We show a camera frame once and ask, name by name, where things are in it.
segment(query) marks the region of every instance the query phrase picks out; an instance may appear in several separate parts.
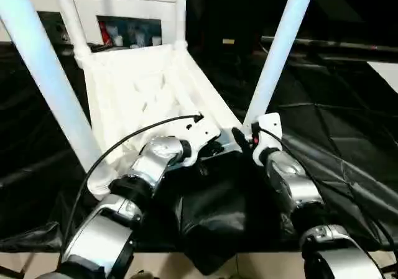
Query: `cabinet door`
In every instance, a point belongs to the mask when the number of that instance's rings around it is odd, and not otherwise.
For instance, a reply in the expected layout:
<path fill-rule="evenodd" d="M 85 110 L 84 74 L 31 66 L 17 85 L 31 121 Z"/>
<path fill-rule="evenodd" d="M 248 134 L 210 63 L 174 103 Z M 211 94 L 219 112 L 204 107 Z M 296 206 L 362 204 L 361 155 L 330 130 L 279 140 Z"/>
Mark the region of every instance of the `cabinet door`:
<path fill-rule="evenodd" d="M 57 14 L 60 13 L 60 7 L 58 5 L 58 0 L 31 0 L 33 6 L 35 7 L 36 11 L 38 12 L 55 12 Z M 60 20 L 60 14 L 59 17 L 57 17 L 57 22 L 61 22 Z M 11 38 L 9 34 L 7 33 L 7 30 L 4 26 L 4 24 L 0 21 L 0 42 L 10 42 Z"/>
<path fill-rule="evenodd" d="M 99 17 L 160 21 L 162 42 L 175 40 L 175 3 L 149 0 L 74 0 L 88 43 L 104 44 Z"/>

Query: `white pole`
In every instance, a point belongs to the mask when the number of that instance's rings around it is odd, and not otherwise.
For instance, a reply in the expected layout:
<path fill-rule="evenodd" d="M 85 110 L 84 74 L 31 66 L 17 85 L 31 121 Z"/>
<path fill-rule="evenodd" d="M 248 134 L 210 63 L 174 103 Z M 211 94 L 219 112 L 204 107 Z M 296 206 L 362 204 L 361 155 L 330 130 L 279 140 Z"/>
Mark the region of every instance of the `white pole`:
<path fill-rule="evenodd" d="M 87 46 L 86 37 L 77 14 L 73 0 L 58 0 L 61 8 L 61 16 L 68 35 L 73 44 L 75 59 L 80 68 L 83 68 L 84 59 L 91 54 Z"/>
<path fill-rule="evenodd" d="M 310 0 L 287 0 L 274 41 L 262 68 L 246 117 L 244 130 L 267 110 Z"/>
<path fill-rule="evenodd" d="M 88 171 L 102 152 L 31 1 L 0 0 L 0 17 L 81 165 Z M 93 178 L 106 182 L 114 173 L 103 163 Z"/>
<path fill-rule="evenodd" d="M 185 48 L 187 46 L 187 43 L 185 41 L 185 16 L 187 11 L 187 0 L 177 0 L 175 8 L 176 8 L 176 14 L 175 14 L 176 46 Z"/>

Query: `black tarp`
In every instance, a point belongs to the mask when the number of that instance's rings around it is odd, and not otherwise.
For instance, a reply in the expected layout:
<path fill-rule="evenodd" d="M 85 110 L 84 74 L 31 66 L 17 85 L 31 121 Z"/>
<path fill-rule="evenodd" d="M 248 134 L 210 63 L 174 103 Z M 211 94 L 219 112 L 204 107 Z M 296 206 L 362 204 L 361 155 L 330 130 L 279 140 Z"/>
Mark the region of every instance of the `black tarp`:
<path fill-rule="evenodd" d="M 16 51 L 4 47 L 0 54 L 0 251 L 56 252 L 83 170 Z M 82 71 L 72 57 L 59 57 L 87 110 Z M 251 62 L 249 81 L 224 63 L 196 60 L 242 117 L 263 60 Z M 356 199 L 398 242 L 398 95 L 366 63 L 321 64 L 288 65 L 269 110 L 280 113 L 284 140 L 311 174 L 349 194 L 351 183 Z M 331 218 L 363 246 L 388 249 L 355 205 L 330 190 L 322 194 Z M 94 205 L 86 193 L 74 227 Z M 230 153 L 167 175 L 138 250 L 184 251 L 211 273 L 236 252 L 297 250 L 281 216 L 264 171 L 248 154 Z"/>

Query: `wire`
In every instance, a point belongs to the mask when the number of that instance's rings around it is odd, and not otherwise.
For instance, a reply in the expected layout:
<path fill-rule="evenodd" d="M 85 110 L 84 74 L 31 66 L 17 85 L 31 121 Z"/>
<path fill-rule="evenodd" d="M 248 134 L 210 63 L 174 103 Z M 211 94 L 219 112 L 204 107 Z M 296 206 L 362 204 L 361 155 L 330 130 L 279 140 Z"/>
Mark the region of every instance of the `wire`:
<path fill-rule="evenodd" d="M 82 181 L 82 183 L 81 183 L 81 185 L 80 185 L 80 187 L 79 187 L 78 193 L 77 193 L 77 195 L 76 195 L 75 202 L 73 203 L 72 211 L 70 212 L 69 220 L 68 220 L 68 223 L 67 223 L 67 228 L 65 229 L 65 236 L 64 236 L 64 238 L 63 238 L 63 242 L 62 242 L 62 245 L 61 245 L 61 253 L 60 253 L 60 256 L 59 256 L 59 258 L 58 258 L 58 266 L 61 264 L 61 262 L 62 262 L 62 257 L 63 257 L 63 255 L 64 255 L 64 253 L 65 253 L 65 249 L 66 249 L 67 242 L 68 242 L 69 232 L 70 232 L 70 229 L 71 229 L 71 226 L 72 226 L 72 222 L 73 222 L 73 217 L 75 216 L 75 213 L 76 213 L 77 204 L 78 204 L 78 202 L 79 202 L 79 200 L 80 200 L 80 198 L 81 198 L 81 194 L 82 194 L 82 192 L 83 192 L 83 189 L 84 189 L 84 187 L 86 186 L 86 183 L 87 183 L 88 179 L 90 178 L 91 174 L 94 172 L 95 168 L 97 168 L 98 165 L 99 165 L 99 164 L 100 164 L 100 163 L 101 163 L 101 162 L 102 162 L 114 149 L 116 149 L 116 148 L 119 147 L 121 144 L 123 144 L 125 141 L 129 140 L 130 138 L 132 138 L 132 137 L 134 137 L 134 136 L 136 136 L 136 135 L 138 135 L 138 134 L 141 134 L 141 133 L 143 133 L 143 132 L 145 132 L 145 131 L 147 131 L 147 130 L 150 130 L 150 129 L 154 128 L 154 127 L 157 127 L 157 126 L 166 124 L 166 123 L 168 123 L 168 122 L 177 121 L 177 120 L 179 120 L 179 119 L 192 119 L 192 118 L 193 118 L 194 121 L 196 122 L 196 121 L 198 121 L 199 119 L 201 119 L 202 117 L 203 117 L 203 116 L 201 116 L 201 115 L 177 116 L 177 117 L 172 117 L 171 119 L 165 119 L 164 121 L 156 122 L 155 124 L 152 124 L 152 125 L 149 125 L 149 126 L 147 126 L 147 127 L 141 128 L 141 129 L 139 129 L 139 130 L 137 130 L 137 131 L 135 131 L 135 132 L 133 132 L 133 133 L 131 133 L 131 134 L 125 136 L 124 138 L 122 138 L 122 139 L 119 140 L 118 142 L 116 142 L 116 143 L 115 143 L 114 145 L 112 145 L 105 153 L 103 153 L 103 154 L 97 159 L 97 161 L 94 162 L 93 166 L 91 166 L 91 168 L 88 170 L 88 172 L 87 172 L 87 174 L 86 174 L 84 180 Z"/>
<path fill-rule="evenodd" d="M 272 132 L 270 132 L 270 131 L 268 131 L 268 130 L 265 130 L 265 129 L 262 129 L 262 128 L 260 128 L 260 131 L 262 131 L 262 132 L 264 132 L 264 133 L 270 135 L 272 138 L 274 138 L 275 140 L 277 140 L 277 141 L 283 146 L 283 148 L 286 150 L 286 152 L 287 152 L 290 156 L 292 156 L 296 161 L 298 161 L 299 164 L 301 164 L 301 166 L 303 166 L 303 168 L 304 168 L 304 170 L 305 170 L 305 173 L 308 175 L 308 177 L 309 177 L 314 183 L 317 183 L 317 184 L 319 184 L 319 185 L 321 185 L 321 186 L 324 186 L 325 188 L 328 188 L 329 190 L 332 190 L 332 191 L 335 192 L 336 194 L 339 194 L 340 196 L 345 197 L 346 199 L 350 200 L 353 204 L 355 204 L 355 205 L 359 208 L 359 210 L 362 212 L 362 214 L 363 214 L 364 216 L 367 216 L 370 220 L 372 220 L 372 222 L 375 223 L 375 225 L 380 229 L 380 231 L 381 231 L 381 232 L 384 234 L 384 236 L 386 237 L 386 239 L 387 239 L 387 241 L 388 241 L 388 243 L 389 243 L 389 245 L 390 245 L 391 251 L 394 253 L 394 256 L 395 256 L 395 258 L 396 258 L 396 262 L 398 262 L 398 260 L 397 260 L 398 251 L 395 250 L 395 243 L 394 243 L 394 240 L 392 239 L 390 233 L 388 233 L 387 229 L 380 223 L 379 220 L 377 220 L 368 210 L 366 210 L 361 204 L 359 204 L 359 202 L 358 202 L 354 197 L 352 197 L 352 196 L 350 196 L 350 195 L 348 195 L 348 194 L 346 194 L 346 193 L 340 191 L 339 189 L 337 189 L 337 188 L 335 188 L 335 187 L 333 187 L 333 186 L 331 186 L 331 185 L 329 185 L 329 184 L 327 184 L 327 183 L 324 183 L 324 182 L 322 182 L 322 181 L 316 180 L 316 179 L 311 175 L 311 173 L 309 173 L 308 170 L 305 168 L 305 165 L 304 165 L 299 159 L 297 159 L 297 157 L 293 154 L 293 152 L 290 150 L 290 148 L 287 146 L 287 144 L 286 144 L 285 142 L 283 142 L 282 139 L 280 139 L 278 136 L 276 136 L 276 135 L 273 134 Z M 354 189 L 353 189 L 353 187 L 352 187 L 349 183 L 346 183 L 346 184 L 347 184 L 348 189 L 350 190 L 350 192 L 351 192 L 352 194 L 354 194 Z M 396 265 L 396 274 L 398 274 L 398 264 Z"/>

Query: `red object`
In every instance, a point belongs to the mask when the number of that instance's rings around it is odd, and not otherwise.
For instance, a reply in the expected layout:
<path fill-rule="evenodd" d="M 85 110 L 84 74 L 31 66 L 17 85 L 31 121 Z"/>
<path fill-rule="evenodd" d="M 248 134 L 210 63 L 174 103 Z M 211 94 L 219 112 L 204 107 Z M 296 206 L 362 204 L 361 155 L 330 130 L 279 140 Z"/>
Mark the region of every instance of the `red object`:
<path fill-rule="evenodd" d="M 103 21 L 99 22 L 99 29 L 101 30 L 101 36 L 102 36 L 102 40 L 104 41 L 104 44 L 108 45 L 108 46 L 112 45 L 111 36 L 106 31 L 105 22 L 103 22 Z"/>

